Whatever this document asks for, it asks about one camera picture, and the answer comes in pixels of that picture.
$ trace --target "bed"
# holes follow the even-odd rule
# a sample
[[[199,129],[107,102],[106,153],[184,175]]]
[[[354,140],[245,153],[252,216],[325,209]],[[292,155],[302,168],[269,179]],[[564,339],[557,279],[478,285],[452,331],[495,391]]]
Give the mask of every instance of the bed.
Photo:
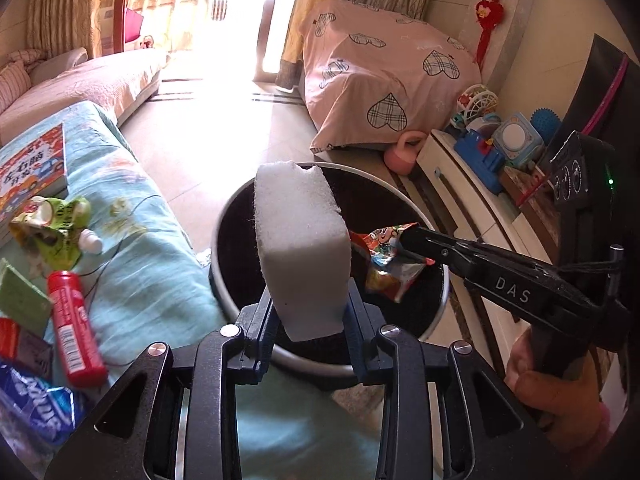
[[[85,101],[53,114],[2,148],[0,162],[58,124],[65,132],[68,196],[89,199],[90,228],[104,241],[102,254],[85,256],[74,270],[82,276],[92,328],[113,383],[152,342],[175,348],[192,344],[226,321],[208,269],[198,263],[156,184],[100,107]],[[0,256],[28,275],[30,265],[15,242]],[[42,279],[35,283],[46,287]],[[64,383],[61,373],[56,383]],[[374,477],[378,435],[360,427],[328,394],[274,367],[259,386],[238,386],[236,393],[245,480]],[[0,410],[0,428],[2,422]],[[2,446],[0,463],[6,464]]]

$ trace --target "pink kettlebell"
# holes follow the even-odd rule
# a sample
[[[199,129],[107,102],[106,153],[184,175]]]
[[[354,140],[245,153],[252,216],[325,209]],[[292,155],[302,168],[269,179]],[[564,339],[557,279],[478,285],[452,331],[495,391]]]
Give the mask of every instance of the pink kettlebell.
[[[411,140],[417,140],[417,144],[407,144]],[[391,170],[400,175],[408,175],[414,168],[415,159],[427,141],[427,134],[413,130],[405,132],[398,139],[398,143],[389,146],[385,152],[385,164]]]

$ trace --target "book cover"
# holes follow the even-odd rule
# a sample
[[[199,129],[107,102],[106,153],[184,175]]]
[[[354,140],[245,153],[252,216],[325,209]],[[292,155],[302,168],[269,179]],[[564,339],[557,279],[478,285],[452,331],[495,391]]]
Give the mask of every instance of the book cover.
[[[0,166],[0,232],[32,196],[66,189],[62,124],[43,133]]]

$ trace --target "red cylindrical container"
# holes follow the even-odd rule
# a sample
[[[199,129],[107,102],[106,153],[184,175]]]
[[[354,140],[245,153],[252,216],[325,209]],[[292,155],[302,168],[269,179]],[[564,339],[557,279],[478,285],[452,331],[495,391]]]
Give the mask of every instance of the red cylindrical container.
[[[47,287],[58,352],[69,382],[76,388],[102,386],[108,372],[89,325],[78,275],[57,270],[49,276]]]

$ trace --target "red hanging ornament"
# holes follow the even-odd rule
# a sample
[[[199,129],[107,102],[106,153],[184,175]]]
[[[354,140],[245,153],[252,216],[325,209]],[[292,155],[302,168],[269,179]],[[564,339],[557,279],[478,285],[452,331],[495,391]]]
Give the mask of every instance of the red hanging ornament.
[[[481,0],[476,5],[476,16],[482,27],[482,34],[478,42],[478,50],[476,51],[476,63],[482,70],[484,56],[489,47],[492,30],[500,23],[504,17],[504,7],[498,0]]]

